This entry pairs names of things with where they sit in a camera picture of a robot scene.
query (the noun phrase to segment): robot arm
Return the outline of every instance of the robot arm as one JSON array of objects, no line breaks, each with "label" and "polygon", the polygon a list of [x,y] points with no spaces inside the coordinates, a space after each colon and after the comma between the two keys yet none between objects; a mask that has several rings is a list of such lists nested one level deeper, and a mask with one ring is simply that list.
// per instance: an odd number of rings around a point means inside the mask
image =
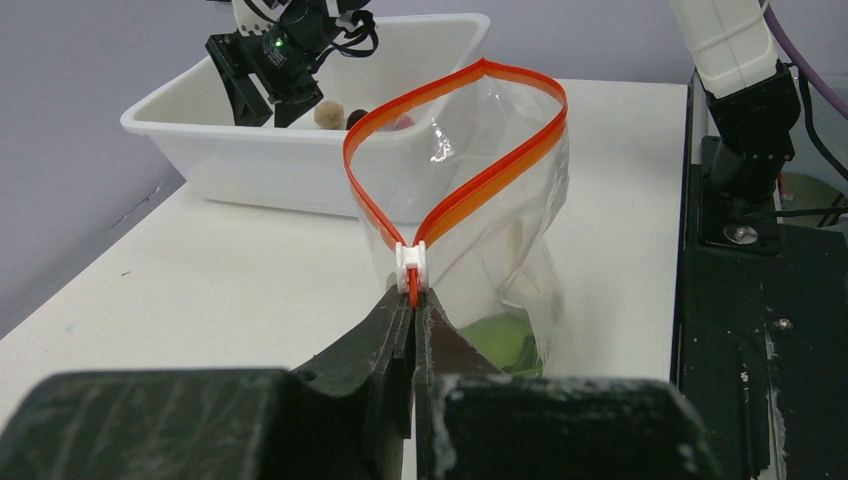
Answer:
[{"label": "robot arm", "polygon": [[[369,0],[289,0],[276,15],[278,0],[232,0],[238,29],[212,35],[206,50],[215,63],[239,126],[288,127],[323,98],[313,74],[335,50],[367,57],[377,48],[373,16],[361,10]],[[343,35],[345,43],[337,44]],[[352,47],[371,39],[370,49]],[[268,92],[267,103],[253,84]]]},{"label": "robot arm", "polygon": [[801,106],[757,0],[670,0],[721,135],[709,180],[739,219],[771,202]]}]

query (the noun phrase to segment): orange zipper seal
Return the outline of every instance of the orange zipper seal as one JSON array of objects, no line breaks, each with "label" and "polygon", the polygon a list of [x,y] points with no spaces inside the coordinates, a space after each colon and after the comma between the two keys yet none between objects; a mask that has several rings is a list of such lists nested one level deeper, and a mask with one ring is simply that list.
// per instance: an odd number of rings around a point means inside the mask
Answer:
[{"label": "orange zipper seal", "polygon": [[[351,190],[359,206],[365,212],[369,222],[380,232],[383,241],[390,250],[395,244],[406,246],[397,228],[389,221],[382,210],[362,188],[351,170],[351,160],[359,145],[377,129],[403,115],[415,107],[431,102],[454,90],[480,80],[484,76],[521,83],[538,88],[554,97],[561,105],[560,112],[536,135],[519,145],[506,156],[490,165],[474,178],[459,187],[442,200],[421,222],[415,234],[413,244],[424,241],[432,245],[448,230],[471,215],[482,204],[497,195],[519,175],[541,160],[560,141],[566,128],[568,98],[565,89],[556,80],[519,67],[512,67],[489,61],[485,58],[459,70],[445,78],[417,88],[402,95],[365,115],[351,128],[345,137],[343,146],[344,167],[350,180]],[[415,307],[418,305],[418,275],[410,272],[409,298]]]}]

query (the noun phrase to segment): black ball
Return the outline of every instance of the black ball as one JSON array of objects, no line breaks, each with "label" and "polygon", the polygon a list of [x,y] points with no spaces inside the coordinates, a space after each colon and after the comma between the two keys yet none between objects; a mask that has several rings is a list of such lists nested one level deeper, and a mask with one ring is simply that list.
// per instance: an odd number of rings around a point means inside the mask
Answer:
[{"label": "black ball", "polygon": [[356,125],[356,122],[362,120],[362,117],[365,115],[368,115],[368,112],[361,108],[350,112],[350,116],[347,117],[347,129],[350,130],[353,128],[353,126]]}]

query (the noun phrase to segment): black cable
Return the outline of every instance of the black cable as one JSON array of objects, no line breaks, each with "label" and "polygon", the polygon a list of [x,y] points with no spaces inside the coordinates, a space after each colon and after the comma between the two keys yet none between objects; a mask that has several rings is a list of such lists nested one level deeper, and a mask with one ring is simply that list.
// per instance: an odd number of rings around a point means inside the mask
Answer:
[{"label": "black cable", "polygon": [[[338,51],[345,57],[355,57],[355,58],[365,58],[371,56],[375,51],[377,51],[377,47],[380,44],[380,39],[377,36],[377,26],[374,22],[374,15],[371,12],[366,10],[357,10],[353,12],[351,15],[350,21],[354,24],[360,24],[359,27],[354,29],[351,32],[345,32],[345,39],[349,40],[345,43],[338,44],[334,41],[330,41],[330,47],[321,52],[321,55],[315,60],[312,65],[312,73],[318,71],[321,65],[324,64],[324,61],[327,60],[327,57],[330,56],[334,51]],[[361,44],[365,40],[371,39],[371,48],[365,50],[353,49],[356,45]]]},{"label": "black cable", "polygon": [[[833,203],[831,203],[831,204],[830,204],[830,207],[831,207],[831,208],[833,208],[833,207],[839,207],[839,206],[840,206],[839,204],[840,204],[840,203],[842,203],[842,200],[844,200],[844,199],[845,199],[845,195],[843,195],[843,194],[840,192],[840,193],[839,193],[839,195],[837,195],[837,196],[836,196],[836,199],[835,199],[835,200],[833,200]],[[834,225],[834,224],[835,224],[835,222],[839,220],[839,215],[834,215],[834,216],[833,216],[833,220],[832,220],[832,221],[830,221],[830,222],[828,222],[828,218],[830,218],[830,215],[824,215],[824,216],[822,217],[821,221],[819,221],[819,224],[816,226],[816,228],[821,228],[821,227],[826,227],[826,226]]]},{"label": "black cable", "polygon": [[827,160],[827,163],[830,164],[846,181],[848,181],[848,169],[846,169],[839,160],[831,153],[830,150],[824,145],[824,142],[819,138],[819,134],[816,132],[816,127],[813,124],[813,100],[810,97],[810,82],[807,80],[807,77],[803,72],[798,74],[798,90],[801,92],[801,103],[804,104],[804,125],[807,127],[807,135],[810,137],[810,141],[813,142],[813,145],[816,147],[816,150],[819,151],[822,157]]},{"label": "black cable", "polygon": [[813,217],[833,214],[841,215],[843,213],[848,213],[848,207],[806,208],[802,210],[782,210],[780,212],[758,212],[743,215],[742,218],[756,220],[760,218]]},{"label": "black cable", "polygon": [[[848,200],[846,200],[843,197],[843,201],[839,205],[837,205],[837,207],[848,207]],[[827,226],[832,227],[832,226],[836,225],[837,223],[839,223],[840,217],[841,217],[841,215],[834,215],[833,219],[830,221],[830,223],[827,224]]]}]

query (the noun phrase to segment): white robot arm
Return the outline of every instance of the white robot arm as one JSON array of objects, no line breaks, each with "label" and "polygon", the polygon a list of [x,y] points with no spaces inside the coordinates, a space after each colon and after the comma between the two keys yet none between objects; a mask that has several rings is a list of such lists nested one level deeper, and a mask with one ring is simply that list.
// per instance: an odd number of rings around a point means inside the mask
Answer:
[{"label": "white robot arm", "polygon": [[716,98],[775,74],[777,49],[757,0],[670,0],[704,89]]},{"label": "white robot arm", "polygon": [[[278,13],[274,12],[277,5],[281,5],[283,9],[290,3],[289,0],[232,0],[233,14],[236,17],[239,32],[242,35],[256,34],[261,35],[271,29],[276,23]],[[349,12],[358,10],[365,6],[368,0],[325,0],[327,16],[337,20],[340,26],[345,27],[348,31],[352,30],[355,25],[349,24],[347,15]]]}]

